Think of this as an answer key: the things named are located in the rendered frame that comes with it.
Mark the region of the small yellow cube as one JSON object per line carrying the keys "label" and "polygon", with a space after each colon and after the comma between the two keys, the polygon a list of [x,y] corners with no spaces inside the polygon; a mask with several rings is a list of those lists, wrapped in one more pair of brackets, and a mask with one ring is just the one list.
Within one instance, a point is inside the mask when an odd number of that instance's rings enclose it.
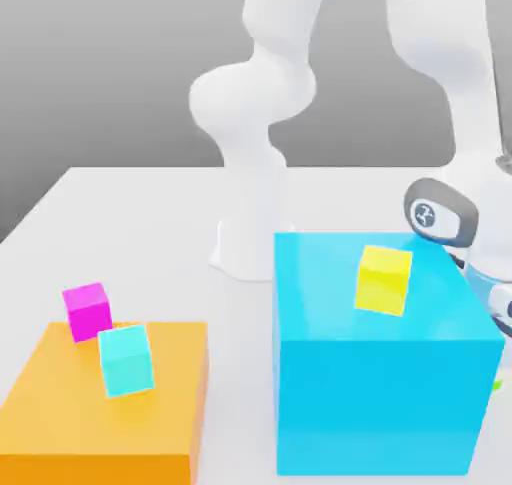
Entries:
{"label": "small yellow cube", "polygon": [[411,251],[366,245],[358,267],[354,307],[401,317],[412,260]]}

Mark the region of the small cyan cube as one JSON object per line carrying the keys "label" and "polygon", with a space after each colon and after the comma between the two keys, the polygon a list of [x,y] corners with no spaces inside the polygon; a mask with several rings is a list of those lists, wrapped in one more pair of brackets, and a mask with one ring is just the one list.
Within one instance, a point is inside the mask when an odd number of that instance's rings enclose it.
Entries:
{"label": "small cyan cube", "polygon": [[97,339],[108,398],[155,388],[152,354],[145,325],[100,331]]}

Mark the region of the small magenta cube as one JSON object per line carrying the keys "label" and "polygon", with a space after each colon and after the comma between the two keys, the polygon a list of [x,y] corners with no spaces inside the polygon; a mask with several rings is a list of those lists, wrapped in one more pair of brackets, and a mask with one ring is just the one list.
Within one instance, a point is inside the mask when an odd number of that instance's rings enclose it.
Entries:
{"label": "small magenta cube", "polygon": [[62,292],[70,331],[75,343],[97,337],[113,328],[107,294],[100,282]]}

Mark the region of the large blue box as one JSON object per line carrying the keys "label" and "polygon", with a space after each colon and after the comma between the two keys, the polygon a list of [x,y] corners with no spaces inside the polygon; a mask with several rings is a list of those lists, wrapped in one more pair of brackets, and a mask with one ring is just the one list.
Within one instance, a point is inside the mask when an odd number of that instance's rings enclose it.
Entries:
{"label": "large blue box", "polygon": [[[354,305],[367,245],[413,255],[400,317]],[[280,475],[468,472],[505,340],[443,247],[278,234],[272,340]]]}

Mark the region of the large orange box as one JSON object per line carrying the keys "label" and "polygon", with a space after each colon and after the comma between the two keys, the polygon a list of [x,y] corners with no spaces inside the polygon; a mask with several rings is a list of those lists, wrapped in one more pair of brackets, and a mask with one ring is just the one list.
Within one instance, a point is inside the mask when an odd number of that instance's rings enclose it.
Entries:
{"label": "large orange box", "polygon": [[109,399],[97,342],[47,326],[0,406],[0,485],[196,485],[208,329],[147,332],[154,389]]}

